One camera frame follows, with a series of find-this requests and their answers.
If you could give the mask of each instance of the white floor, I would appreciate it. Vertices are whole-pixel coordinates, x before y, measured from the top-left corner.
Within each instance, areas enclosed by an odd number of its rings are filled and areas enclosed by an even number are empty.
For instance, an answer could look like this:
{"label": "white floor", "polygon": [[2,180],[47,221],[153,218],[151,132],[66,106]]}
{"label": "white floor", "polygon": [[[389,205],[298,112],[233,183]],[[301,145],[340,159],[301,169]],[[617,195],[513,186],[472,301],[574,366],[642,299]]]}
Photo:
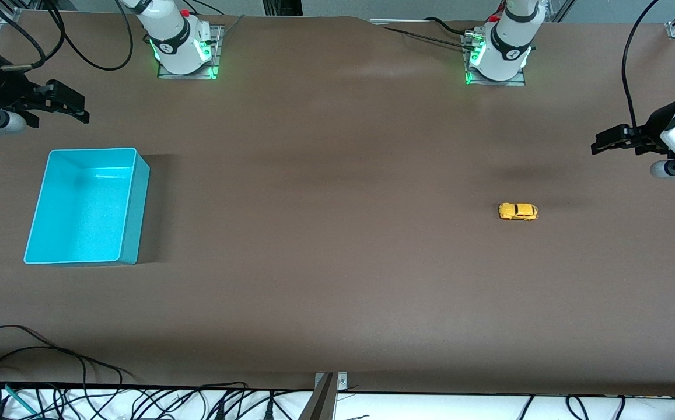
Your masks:
{"label": "white floor", "polygon": [[[111,390],[93,389],[89,394],[108,394]],[[52,393],[50,389],[40,391],[44,397],[44,405],[52,402]],[[166,398],[159,401],[161,407],[167,407],[169,404],[177,401],[177,398],[188,393],[185,390],[175,391]],[[222,398],[223,391],[203,391],[189,399],[178,410],[172,414],[177,420],[186,420],[187,418],[203,418],[204,413],[212,407],[218,399]],[[36,391],[23,390],[18,395],[31,407],[39,411],[36,401]],[[83,395],[83,389],[74,389],[69,394],[70,398],[77,398]],[[242,401],[241,410],[244,411],[258,401],[266,400],[270,394],[267,391],[258,391]],[[126,390],[119,393],[105,409],[102,415],[107,420],[130,420],[132,413],[132,404],[142,397],[142,393],[137,390]],[[290,417],[298,418],[303,407],[306,405],[310,393],[301,391],[300,393],[285,394],[276,397],[277,402],[283,407]],[[521,414],[522,407],[526,403],[528,396],[507,396],[507,395],[431,395],[431,394],[338,394],[337,406],[335,406],[335,420],[354,420],[358,417],[367,415],[369,420],[402,420],[432,418],[433,420],[517,420]],[[92,402],[96,408],[103,405],[109,397],[95,397]],[[238,398],[233,398],[234,404],[228,403],[227,409],[230,409],[226,416],[227,420],[237,418]],[[620,406],[620,399],[617,397],[585,397],[582,398],[583,404],[587,409],[589,418],[595,420],[613,420]],[[143,408],[150,407],[150,404],[144,404]],[[577,414],[580,415],[578,403],[572,400],[572,406]],[[76,411],[81,414],[81,418],[90,419],[94,416],[94,411],[86,403],[85,399],[77,401],[74,404]],[[263,420],[265,415],[266,403],[260,404],[242,415],[241,420]],[[136,415],[136,418],[156,418],[161,413],[157,407],[151,407],[142,416]],[[29,412],[20,406],[12,398],[6,405],[4,417],[18,419],[28,417]],[[65,413],[67,420],[79,420],[79,418],[68,409]],[[46,418],[55,418],[55,413],[47,413]],[[526,414],[529,420],[547,419],[547,420],[575,420],[569,413],[563,396],[538,396],[535,397],[529,411]],[[283,413],[274,409],[275,420],[286,420]],[[625,404],[625,410],[622,413],[621,420],[675,420],[675,399],[669,398],[628,398]]]}

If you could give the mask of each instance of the toy car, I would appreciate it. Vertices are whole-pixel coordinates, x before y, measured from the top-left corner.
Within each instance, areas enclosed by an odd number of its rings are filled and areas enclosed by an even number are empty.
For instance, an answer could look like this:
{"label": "toy car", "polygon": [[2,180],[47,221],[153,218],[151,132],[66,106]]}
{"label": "toy car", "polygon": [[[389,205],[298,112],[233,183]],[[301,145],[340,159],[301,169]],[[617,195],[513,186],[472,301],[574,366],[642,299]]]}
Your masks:
{"label": "toy car", "polygon": [[540,217],[537,207],[525,202],[517,202],[511,204],[510,202],[502,202],[498,207],[498,215],[504,221],[535,221]]}

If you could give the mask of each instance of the table surface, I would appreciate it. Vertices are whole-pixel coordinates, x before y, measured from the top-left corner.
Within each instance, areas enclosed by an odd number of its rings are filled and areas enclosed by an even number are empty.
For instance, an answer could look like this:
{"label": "table surface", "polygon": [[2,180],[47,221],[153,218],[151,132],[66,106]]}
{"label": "table surface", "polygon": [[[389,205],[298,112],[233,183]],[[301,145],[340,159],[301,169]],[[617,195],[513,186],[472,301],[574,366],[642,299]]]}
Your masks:
{"label": "table surface", "polygon": [[[100,64],[126,54],[119,16],[65,21]],[[45,13],[20,22],[54,45]],[[218,80],[157,80],[132,28],[121,71],[66,45],[30,73],[85,94],[90,124],[0,136],[0,324],[143,383],[347,370],[364,389],[675,393],[675,180],[589,147],[628,121],[629,26],[545,24],[516,88],[465,85],[453,47],[354,18],[246,17]],[[0,53],[35,57],[10,29]],[[662,26],[638,31],[628,74],[640,120],[675,100]],[[114,146],[151,166],[139,264],[23,265],[49,151]],[[504,201],[540,220],[499,220]],[[0,332],[0,353],[30,343]],[[79,380],[53,362],[18,366]]]}

